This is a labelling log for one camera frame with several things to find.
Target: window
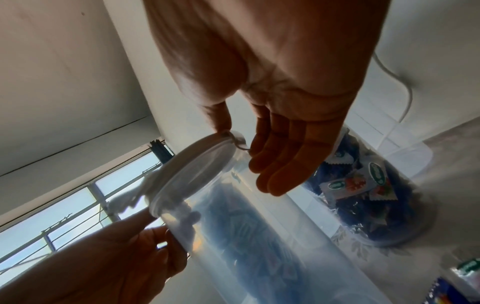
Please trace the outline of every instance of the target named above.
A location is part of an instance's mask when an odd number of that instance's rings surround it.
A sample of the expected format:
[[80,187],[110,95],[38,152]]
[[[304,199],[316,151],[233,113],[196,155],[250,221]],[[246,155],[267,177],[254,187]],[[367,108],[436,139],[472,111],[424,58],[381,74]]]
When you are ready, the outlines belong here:
[[[113,197],[139,186],[161,165],[152,152],[144,152],[19,223],[3,231],[0,228],[0,286],[53,252],[144,209],[147,204],[142,200],[120,214],[108,215],[104,211]],[[163,221],[158,219],[148,227],[160,225]]]

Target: plastic container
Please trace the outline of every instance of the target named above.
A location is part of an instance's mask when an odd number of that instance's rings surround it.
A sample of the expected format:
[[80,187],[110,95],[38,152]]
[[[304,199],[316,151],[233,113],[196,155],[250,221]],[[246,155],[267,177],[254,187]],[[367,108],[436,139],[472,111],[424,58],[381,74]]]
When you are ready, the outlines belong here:
[[245,141],[208,136],[150,182],[161,217],[228,304],[391,303],[286,195],[256,188]]
[[383,247],[414,238],[435,216],[412,181],[423,180],[431,150],[369,104],[354,106],[345,122],[349,128],[304,188],[362,243]]

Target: hand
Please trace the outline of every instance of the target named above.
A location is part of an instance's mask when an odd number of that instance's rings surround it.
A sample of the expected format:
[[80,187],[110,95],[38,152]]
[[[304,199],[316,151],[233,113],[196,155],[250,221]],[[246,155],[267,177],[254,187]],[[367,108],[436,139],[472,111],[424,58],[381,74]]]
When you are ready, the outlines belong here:
[[365,78],[389,0],[144,0],[180,90],[217,131],[241,90],[257,116],[250,169],[282,195],[330,154]]
[[145,209],[54,253],[0,289],[0,303],[150,303],[187,265],[165,226],[144,230],[154,220]]

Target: white cable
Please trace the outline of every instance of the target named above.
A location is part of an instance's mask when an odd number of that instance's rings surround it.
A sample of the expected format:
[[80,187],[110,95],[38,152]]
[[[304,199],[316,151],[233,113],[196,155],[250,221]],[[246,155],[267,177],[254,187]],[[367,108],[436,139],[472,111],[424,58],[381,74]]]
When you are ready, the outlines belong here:
[[408,101],[407,101],[405,110],[403,111],[403,113],[401,114],[401,116],[398,120],[398,123],[401,123],[404,120],[405,116],[407,116],[408,112],[410,111],[410,107],[412,106],[412,101],[414,99],[414,93],[412,91],[412,88],[408,84],[406,84],[405,81],[402,80],[399,76],[395,75],[392,71],[387,69],[384,66],[384,64],[380,61],[380,59],[379,59],[379,57],[376,53],[373,53],[372,57],[373,57],[373,60],[375,60],[376,64],[378,64],[380,69],[385,72],[385,74],[389,75],[390,77],[392,77],[393,79],[395,79],[396,81],[401,83],[406,88],[406,90],[408,92]]

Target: container lid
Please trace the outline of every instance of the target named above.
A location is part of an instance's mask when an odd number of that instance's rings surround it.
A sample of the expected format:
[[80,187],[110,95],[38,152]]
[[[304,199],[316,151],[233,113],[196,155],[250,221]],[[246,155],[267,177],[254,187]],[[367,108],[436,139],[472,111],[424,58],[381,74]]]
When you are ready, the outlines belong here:
[[239,133],[223,132],[204,137],[149,175],[137,197],[145,195],[150,213],[159,217],[164,210],[177,208],[220,172],[228,170],[226,166],[237,148],[248,149]]

